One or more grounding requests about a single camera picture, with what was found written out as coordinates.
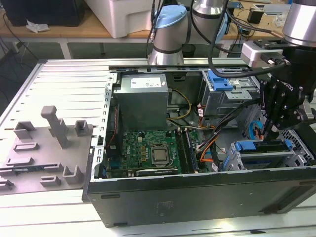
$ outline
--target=white container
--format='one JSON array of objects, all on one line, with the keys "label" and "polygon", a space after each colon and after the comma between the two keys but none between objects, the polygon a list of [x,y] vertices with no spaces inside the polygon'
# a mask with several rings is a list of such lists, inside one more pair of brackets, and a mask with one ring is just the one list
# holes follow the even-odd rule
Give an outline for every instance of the white container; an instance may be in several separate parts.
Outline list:
[{"label": "white container", "polygon": [[113,38],[151,29],[152,0],[85,1]]}]

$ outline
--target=computer case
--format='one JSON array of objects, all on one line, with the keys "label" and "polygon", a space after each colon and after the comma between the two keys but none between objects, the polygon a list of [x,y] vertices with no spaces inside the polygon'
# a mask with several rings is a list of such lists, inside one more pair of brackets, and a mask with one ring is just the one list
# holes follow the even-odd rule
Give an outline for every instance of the computer case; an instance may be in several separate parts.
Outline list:
[{"label": "computer case", "polygon": [[1,0],[13,26],[27,19],[49,26],[78,26],[84,17],[84,0]]}]

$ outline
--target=metal bracket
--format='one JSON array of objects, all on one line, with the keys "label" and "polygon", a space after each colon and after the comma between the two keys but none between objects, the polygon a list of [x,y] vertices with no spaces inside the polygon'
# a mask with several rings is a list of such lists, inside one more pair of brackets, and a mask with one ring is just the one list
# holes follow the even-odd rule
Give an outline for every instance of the metal bracket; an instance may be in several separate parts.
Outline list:
[{"label": "metal bracket", "polygon": [[225,91],[225,94],[229,100],[251,100],[252,97],[247,90],[234,90],[234,91]]}]

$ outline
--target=wire bundle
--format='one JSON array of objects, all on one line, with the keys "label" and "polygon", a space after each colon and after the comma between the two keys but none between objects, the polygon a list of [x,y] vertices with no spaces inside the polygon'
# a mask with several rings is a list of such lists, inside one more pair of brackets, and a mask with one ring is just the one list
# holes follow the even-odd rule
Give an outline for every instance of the wire bundle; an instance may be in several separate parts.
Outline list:
[{"label": "wire bundle", "polygon": [[208,161],[204,159],[205,153],[207,151],[207,149],[209,149],[211,147],[211,145],[216,141],[216,139],[218,138],[219,133],[221,132],[221,130],[233,119],[237,118],[237,116],[240,114],[240,112],[245,108],[248,107],[250,105],[254,105],[254,104],[259,104],[260,103],[260,99],[254,99],[254,100],[250,100],[250,101],[246,101],[243,104],[239,105],[238,107],[236,107],[235,109],[233,109],[230,113],[226,114],[219,122],[218,124],[215,126],[215,128],[212,131],[211,137],[204,141],[202,144],[199,145],[198,149],[199,150],[203,150],[200,161]]}]

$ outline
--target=yellow wire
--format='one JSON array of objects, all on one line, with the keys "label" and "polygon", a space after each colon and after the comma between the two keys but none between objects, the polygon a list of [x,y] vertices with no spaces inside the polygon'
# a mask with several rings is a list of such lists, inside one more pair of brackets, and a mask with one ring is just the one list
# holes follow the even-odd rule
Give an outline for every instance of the yellow wire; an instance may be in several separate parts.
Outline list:
[{"label": "yellow wire", "polygon": [[176,89],[171,89],[171,90],[178,92],[183,98],[186,99],[186,101],[187,101],[188,104],[189,104],[189,110],[188,110],[188,112],[187,112],[185,115],[181,115],[181,116],[174,117],[174,118],[167,118],[167,120],[186,118],[186,117],[190,114],[190,112],[191,112],[192,104],[190,103],[190,101],[188,100],[188,98],[187,98],[184,94],[182,94],[180,91],[178,91],[178,90],[176,90]]}]

